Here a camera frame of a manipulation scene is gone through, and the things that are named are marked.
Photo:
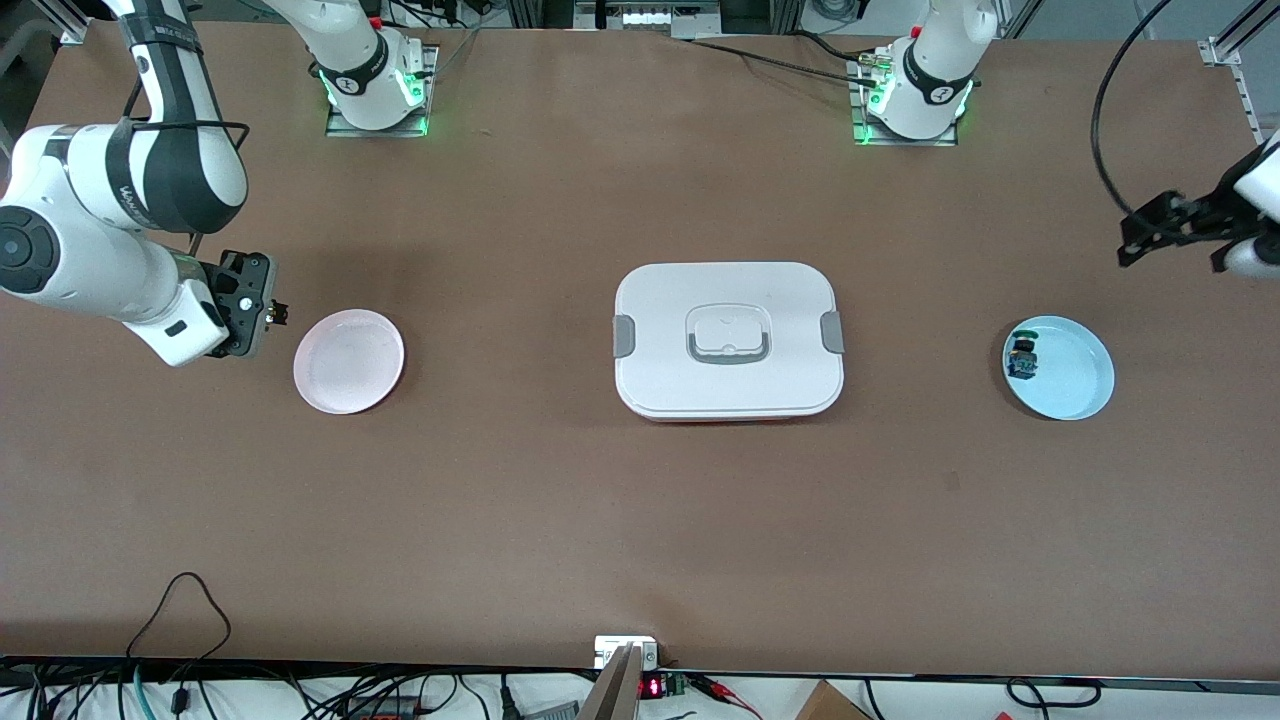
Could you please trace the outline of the pink round plate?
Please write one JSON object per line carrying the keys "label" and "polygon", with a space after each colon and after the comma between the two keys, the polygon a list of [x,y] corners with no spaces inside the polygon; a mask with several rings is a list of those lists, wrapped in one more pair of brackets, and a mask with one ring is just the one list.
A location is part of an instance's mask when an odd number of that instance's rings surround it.
{"label": "pink round plate", "polygon": [[367,309],[347,309],[317,322],[300,341],[294,387],[321,413],[353,415],[390,395],[404,361],[404,338],[390,319]]}

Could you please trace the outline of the light blue round plate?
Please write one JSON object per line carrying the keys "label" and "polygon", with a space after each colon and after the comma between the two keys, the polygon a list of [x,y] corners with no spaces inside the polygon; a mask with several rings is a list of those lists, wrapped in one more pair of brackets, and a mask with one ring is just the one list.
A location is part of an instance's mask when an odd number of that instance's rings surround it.
{"label": "light blue round plate", "polygon": [[[1038,373],[1030,380],[1006,377],[1005,354],[1014,331],[1039,333]],[[1079,322],[1039,315],[1018,323],[1004,341],[998,369],[1012,397],[1028,411],[1056,421],[1079,421],[1098,414],[1111,400],[1115,365],[1105,343]]]}

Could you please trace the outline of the red and black clip leads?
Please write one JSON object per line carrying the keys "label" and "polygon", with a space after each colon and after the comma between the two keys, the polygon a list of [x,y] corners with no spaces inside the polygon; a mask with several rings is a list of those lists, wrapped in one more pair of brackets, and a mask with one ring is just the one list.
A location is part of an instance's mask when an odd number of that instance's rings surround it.
{"label": "red and black clip leads", "polygon": [[742,700],[739,694],[731,691],[727,685],[710,679],[709,676],[686,673],[685,674],[687,684],[696,692],[704,694],[705,697],[728,705],[742,711],[749,712],[755,720],[765,720],[750,703]]}

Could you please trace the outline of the brown cardboard box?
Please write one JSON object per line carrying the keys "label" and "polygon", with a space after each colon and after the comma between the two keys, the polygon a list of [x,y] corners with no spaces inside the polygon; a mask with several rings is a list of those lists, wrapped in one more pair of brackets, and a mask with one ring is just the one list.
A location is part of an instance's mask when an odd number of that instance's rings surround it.
{"label": "brown cardboard box", "polygon": [[874,720],[840,689],[818,680],[794,720]]}

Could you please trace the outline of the silver power strip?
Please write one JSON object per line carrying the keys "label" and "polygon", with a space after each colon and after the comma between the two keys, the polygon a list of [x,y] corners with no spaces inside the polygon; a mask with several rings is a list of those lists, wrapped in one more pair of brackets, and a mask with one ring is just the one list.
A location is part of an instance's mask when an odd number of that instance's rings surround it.
{"label": "silver power strip", "polygon": [[573,0],[571,27],[646,31],[682,40],[723,31],[719,0]]}

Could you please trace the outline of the grey metal bar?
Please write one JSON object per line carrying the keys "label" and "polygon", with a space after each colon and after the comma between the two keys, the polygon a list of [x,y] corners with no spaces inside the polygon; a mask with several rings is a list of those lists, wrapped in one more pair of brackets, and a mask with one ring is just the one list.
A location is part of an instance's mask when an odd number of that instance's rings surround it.
{"label": "grey metal bar", "polygon": [[617,650],[600,671],[575,720],[637,720],[643,679],[639,647]]}

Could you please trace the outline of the small white electronics box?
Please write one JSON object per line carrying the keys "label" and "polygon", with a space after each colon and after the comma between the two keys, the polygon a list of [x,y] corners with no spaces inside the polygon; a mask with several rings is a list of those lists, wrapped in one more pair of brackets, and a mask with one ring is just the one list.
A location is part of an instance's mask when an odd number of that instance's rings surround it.
{"label": "small white electronics box", "polygon": [[603,670],[617,650],[639,647],[643,656],[641,665],[645,673],[655,671],[659,667],[660,647],[652,635],[595,635],[593,650],[593,669]]}

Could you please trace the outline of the aluminium profile corner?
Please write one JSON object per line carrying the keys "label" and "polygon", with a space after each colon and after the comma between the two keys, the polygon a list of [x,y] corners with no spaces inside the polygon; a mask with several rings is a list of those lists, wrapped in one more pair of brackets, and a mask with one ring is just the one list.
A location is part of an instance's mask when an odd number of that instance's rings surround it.
{"label": "aluminium profile corner", "polygon": [[52,32],[61,45],[82,45],[91,18],[76,0],[29,0],[55,27]]}

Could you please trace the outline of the aluminium frame rail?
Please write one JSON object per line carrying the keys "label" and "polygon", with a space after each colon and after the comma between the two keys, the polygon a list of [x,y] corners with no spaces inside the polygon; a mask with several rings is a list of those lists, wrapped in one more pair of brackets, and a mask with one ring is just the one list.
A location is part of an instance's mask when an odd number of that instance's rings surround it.
{"label": "aluminium frame rail", "polygon": [[1280,18],[1280,0],[1251,0],[1245,8],[1217,33],[1197,44],[1206,67],[1226,67],[1236,86],[1245,119],[1258,145],[1267,142],[1265,126],[1254,109],[1244,72],[1240,50]]}

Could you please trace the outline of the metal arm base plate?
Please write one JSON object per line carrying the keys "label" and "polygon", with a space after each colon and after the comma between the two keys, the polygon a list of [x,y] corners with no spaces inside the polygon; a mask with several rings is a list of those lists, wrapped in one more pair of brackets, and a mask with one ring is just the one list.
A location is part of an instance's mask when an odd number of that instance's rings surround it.
{"label": "metal arm base plate", "polygon": [[421,138],[430,129],[430,110],[439,58],[438,45],[410,50],[407,61],[413,73],[396,70],[392,77],[399,92],[399,100],[410,105],[410,110],[393,126],[380,129],[358,128],[330,104],[326,115],[326,137],[347,138]]}
{"label": "metal arm base plate", "polygon": [[852,137],[872,146],[954,146],[973,82],[916,87],[901,74],[902,54],[891,46],[846,63]]}

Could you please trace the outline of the white lidded container grey latches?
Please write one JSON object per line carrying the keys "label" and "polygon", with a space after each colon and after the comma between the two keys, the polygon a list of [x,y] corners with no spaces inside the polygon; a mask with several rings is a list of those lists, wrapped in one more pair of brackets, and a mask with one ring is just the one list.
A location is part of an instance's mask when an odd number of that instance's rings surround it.
{"label": "white lidded container grey latches", "polygon": [[804,263],[657,263],[614,295],[614,387],[652,421],[812,416],[845,384],[835,290]]}

